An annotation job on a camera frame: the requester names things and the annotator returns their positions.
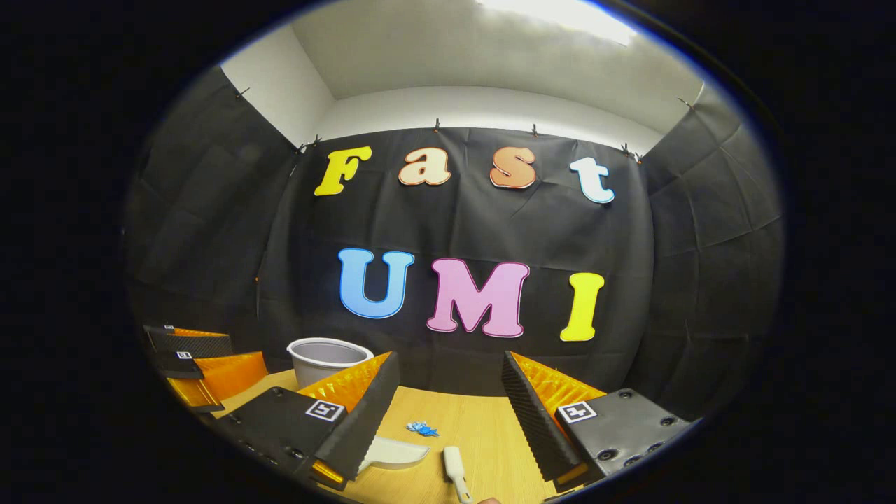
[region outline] ceiling light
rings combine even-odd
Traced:
[[[583,0],[476,0],[482,6],[497,11],[523,14],[546,22],[553,22],[571,30],[610,39],[627,46],[634,30],[605,13],[600,7]]]

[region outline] blue object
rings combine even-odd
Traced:
[[[426,425],[425,421],[413,421],[407,425],[406,429],[410,430],[411,432],[416,432],[421,436],[426,436],[428,438],[431,438],[433,436],[437,438],[439,437],[437,429],[429,427],[428,425]]]
[[[407,252],[383,254],[383,262],[389,265],[389,280],[382,301],[371,301],[364,295],[367,265],[374,260],[369,250],[344,248],[339,253],[339,260],[342,262],[340,299],[345,308],[366,318],[387,318],[398,313],[404,304],[404,285],[408,266],[414,264],[413,255]]]

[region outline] orange letter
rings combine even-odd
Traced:
[[[496,187],[524,189],[535,182],[535,170],[530,166],[535,154],[525,147],[504,147],[492,156],[495,167],[488,172]]]
[[[398,180],[405,186],[418,186],[424,182],[430,186],[439,186],[451,178],[451,173],[448,172],[448,152],[442,149],[417,149],[405,156],[404,160],[410,164],[398,172]]]

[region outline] white dustpan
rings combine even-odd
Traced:
[[[370,444],[358,472],[364,471],[369,465],[382,469],[407,469],[419,464],[427,453],[429,447],[374,436],[374,442]]]

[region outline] brush handle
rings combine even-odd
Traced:
[[[467,480],[463,474],[463,462],[461,461],[461,449],[457,447],[445,447],[442,456],[445,462],[445,473],[454,482],[457,498],[463,504],[472,504],[473,497],[467,490]]]

